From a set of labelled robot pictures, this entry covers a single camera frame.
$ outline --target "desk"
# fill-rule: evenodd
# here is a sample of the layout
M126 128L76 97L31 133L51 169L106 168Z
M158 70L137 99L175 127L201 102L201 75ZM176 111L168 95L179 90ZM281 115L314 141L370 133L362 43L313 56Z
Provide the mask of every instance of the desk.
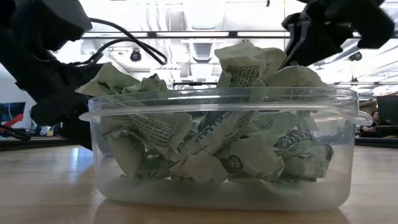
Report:
M132 205L95 189L91 151L54 147L0 152L0 223L398 223L398 150L357 147L340 209L252 212Z

